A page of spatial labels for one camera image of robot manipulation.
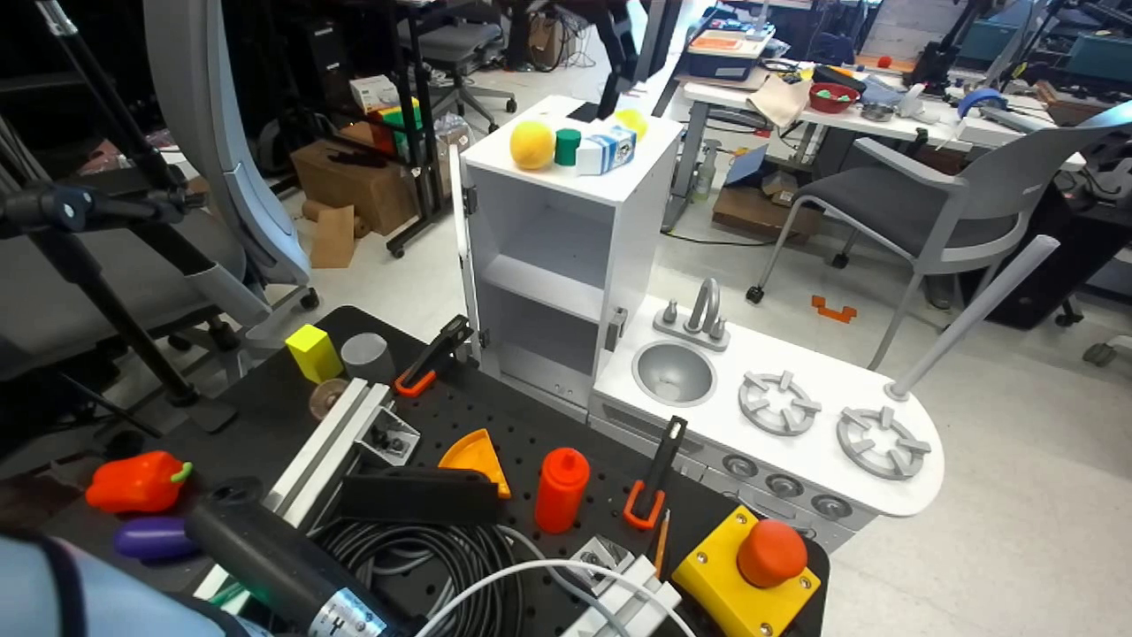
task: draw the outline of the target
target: white toy kitchen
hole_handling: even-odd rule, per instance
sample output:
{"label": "white toy kitchen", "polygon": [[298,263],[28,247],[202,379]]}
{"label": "white toy kitchen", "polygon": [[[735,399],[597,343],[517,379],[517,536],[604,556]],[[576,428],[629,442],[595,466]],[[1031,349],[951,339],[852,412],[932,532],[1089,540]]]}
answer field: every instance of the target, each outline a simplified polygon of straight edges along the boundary
{"label": "white toy kitchen", "polygon": [[[572,106],[555,97],[517,120],[564,127]],[[887,374],[728,324],[713,280],[684,302],[644,293],[681,125],[648,120],[636,159],[604,176],[517,169],[513,125],[463,153],[473,209],[458,206],[487,374],[640,452],[688,419],[677,469],[825,549],[936,501],[944,447],[912,393],[895,399]]]}

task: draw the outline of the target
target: desk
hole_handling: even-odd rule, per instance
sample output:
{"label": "desk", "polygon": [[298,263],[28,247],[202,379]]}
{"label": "desk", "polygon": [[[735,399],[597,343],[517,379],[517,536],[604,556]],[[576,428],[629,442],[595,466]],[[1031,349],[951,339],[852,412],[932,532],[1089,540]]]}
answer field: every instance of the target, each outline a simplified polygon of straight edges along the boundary
{"label": "desk", "polygon": [[[703,145],[709,120],[719,112],[754,116],[754,111],[747,104],[752,93],[703,85],[703,83],[688,83],[684,93],[694,104],[694,111],[689,111],[684,153],[677,163],[671,203],[666,209],[666,229],[677,225],[677,219],[684,215],[684,209],[689,203],[694,165],[702,155],[697,147]],[[1010,145],[1012,139],[1018,139],[1018,132],[1003,127],[993,120],[985,120],[982,112],[969,112],[965,120],[959,120],[959,112],[941,99],[923,104],[923,120],[901,120],[901,116],[868,120],[868,116],[860,116],[860,106],[852,106],[846,112],[803,111],[801,125],[803,125],[803,140],[793,153],[783,155],[772,145],[772,155],[778,163],[806,165],[811,147],[820,145],[825,132],[848,132],[848,133],[887,139],[887,140],[923,140],[923,145],[951,147],[951,153],[997,147],[997,145]]]}
{"label": "desk", "polygon": [[[321,330],[335,343],[342,343],[355,333],[381,333],[390,339],[397,365],[407,365],[421,353],[419,339],[390,330],[385,322],[357,309],[341,309],[326,316]],[[245,477],[245,473],[255,473],[268,485],[276,481],[291,452],[305,442],[305,434],[311,434],[315,428],[315,419],[309,415],[309,388],[311,387],[298,374],[291,356],[274,353],[263,369],[255,369],[245,381],[236,381],[223,398],[240,412],[236,423],[229,423],[219,434],[180,428],[180,434],[168,438],[168,451],[195,460],[195,481],[202,490],[229,477]],[[636,452],[628,452],[611,438],[463,365],[454,365],[440,379],[440,387],[421,399],[401,399],[397,415],[419,423],[424,434],[414,458],[414,466],[436,466],[444,451],[458,442],[463,433],[483,423],[493,428],[495,451],[504,452],[504,465],[513,485],[513,501],[508,513],[511,513],[511,525],[517,525],[522,532],[532,532],[532,491],[535,491],[539,460],[551,447],[584,451],[591,458],[595,481],[581,518],[581,532],[568,538],[541,538],[539,540],[541,551],[548,556],[572,551],[591,536],[604,536],[635,551],[648,551],[650,538],[628,532],[621,521],[623,490],[644,473],[648,460]],[[668,536],[668,570],[671,570],[735,501],[709,491],[697,481],[688,481],[677,469],[668,477],[668,500],[671,500],[671,536]],[[202,570],[212,567],[209,558],[193,558],[180,567],[127,562],[110,549],[114,527],[118,525],[110,518],[87,511],[81,500],[74,500],[58,521],[46,525],[46,532],[97,551],[100,558],[162,591],[193,591]],[[806,549],[811,549],[811,570],[825,584],[811,598],[795,625],[791,629],[795,637],[820,633],[825,595],[833,584],[825,549],[813,540],[806,540]],[[572,606],[558,586],[545,584],[541,578],[532,578],[532,595],[535,603],[532,603],[523,633],[548,633],[551,625],[571,625],[581,616],[581,606]],[[694,623],[697,633],[716,633],[713,619],[697,613],[689,603],[684,603],[681,613]]]}

